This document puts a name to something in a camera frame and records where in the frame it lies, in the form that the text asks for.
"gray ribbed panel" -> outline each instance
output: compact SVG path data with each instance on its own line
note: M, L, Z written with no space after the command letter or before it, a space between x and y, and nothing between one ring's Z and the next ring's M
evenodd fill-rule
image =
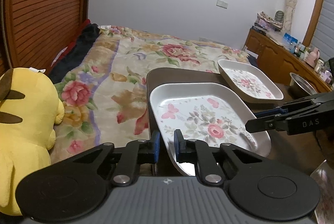
M311 45L320 50L323 60L334 57L334 0L324 0Z
M112 191L101 208L73 224L265 224L235 208L222 189L196 177L140 177ZM312 224L309 219L280 224ZM26 219L22 224L37 224Z

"window blind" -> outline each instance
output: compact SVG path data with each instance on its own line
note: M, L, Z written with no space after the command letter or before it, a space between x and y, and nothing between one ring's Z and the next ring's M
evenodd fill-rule
M334 0L324 0L311 46L320 50L324 61L334 57Z

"pink butterfly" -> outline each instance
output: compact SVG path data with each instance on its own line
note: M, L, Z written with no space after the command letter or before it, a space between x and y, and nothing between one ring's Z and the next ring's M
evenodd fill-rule
M212 104L213 108L218 108L219 107L219 103L213 99L207 99L207 101Z
M175 115L174 113L177 113L179 111L179 109L174 108L174 105L172 105L171 103L168 104L168 112L164 113L161 118L165 119L165 118L171 118L171 119L175 119Z

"tray rim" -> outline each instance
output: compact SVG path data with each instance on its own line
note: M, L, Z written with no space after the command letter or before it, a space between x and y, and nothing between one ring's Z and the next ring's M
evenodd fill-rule
M280 101L280 100L284 99L284 95L283 95L282 91L274 84L274 82L272 80L270 80L268 78L267 75L265 75L257 67L255 67L253 65L250 65L250 64L246 64L246 63L242 63L242 62L238 62L238 61L233 61L233 60L227 60L227 59L219 59L217 63L218 63L218 68L219 68L220 74L223 76L225 81L231 86L233 91L244 101L247 101L249 103L273 103L273 102ZM245 67L245 69L247 69L247 68L253 69L255 72L259 73L259 75L261 76L261 77L259 77L257 75L257 77L260 79L260 81L262 81L262 79L265 79L267 82L269 82L270 85L272 86L272 88L275 89L277 93L280 93L280 97L275 98L275 99L257 98L257 97L254 97L254 96L251 96L251 95L245 93L233 82L233 80L230 78L230 76L224 70L224 67L221 65L221 63L236 64L236 65L241 65L242 67Z
M255 115L253 114L253 112L249 109L249 107L243 102L243 100L232 90L232 89L230 89L230 88L228 88L228 87L226 87L226 86L224 86L224 85L221 85L221 84L217 84L217 83L212 83L212 82L206 82L206 83L168 83L168 84L162 84L162 85L159 85L159 86L157 86L157 87L155 87L152 91L151 91L151 94L150 94L150 98L149 98L149 102L150 102L150 106L151 106L151 110L152 110L152 112L153 112L153 115L154 115L154 117L155 117L155 120L156 120L156 122L157 122L157 126L158 126L158 128L159 128L159 117L158 117L158 113L156 112L156 108L153 106L153 104L152 104L152 102L153 102L153 100L152 100L152 98L154 97L154 94L155 94L155 91L158 91L158 89L160 88L161 89L161 87L166 87L166 86L183 86L183 85L185 85L185 86L187 86L187 85L199 85L199 86L204 86L204 85L212 85L212 86L219 86L220 88L223 88L223 89L227 89L227 90L229 90L232 94L234 94L235 96L236 96L236 98L238 98L239 99L239 101L240 101L240 104L241 105L243 105L245 108L246 108L246 110L248 111L248 113L249 113L249 115L251 116L251 118L249 118L249 119L252 119L252 118L256 118L255 117ZM268 149L267 149L267 151L264 153L264 154L262 154L261 156L263 156L263 157L267 157L268 155L269 155L269 153L270 153L270 151L271 151L271 139L270 139L270 136L269 136L269 134L268 134L268 132L267 131L262 131L262 132L259 132L259 133L253 133L253 134L251 134L253 137L254 137L254 139L256 140L256 138L255 138L255 136L254 136L254 134L264 134L264 135L266 135L266 137L265 138L267 138L267 141L269 141L269 144L268 144ZM166 146L166 149L167 149L167 152L168 152L168 155L169 155L169 157L170 157L170 160L171 160L171 162L172 162L172 164L174 165L174 167L181 173L181 174L183 174L183 175L185 175L185 176L191 176L190 174L188 174L185 170L183 170L182 168L181 168L181 166L180 166L180 164L176 161L176 159L174 158L175 156L172 154L172 152L171 152L171 149L169 148L169 140L168 140L168 138L164 138L164 134L163 133L161 133L161 137L162 137L162 139L163 139L163 141L164 141L164 144L165 144L165 146Z

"pink bottle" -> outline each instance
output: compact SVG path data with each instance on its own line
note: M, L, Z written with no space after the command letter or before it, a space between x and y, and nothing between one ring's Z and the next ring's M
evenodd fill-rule
M320 51L318 50L318 48L314 48L314 50L309 53L305 62L309 64L312 68L314 68L319 59L319 56L320 56Z

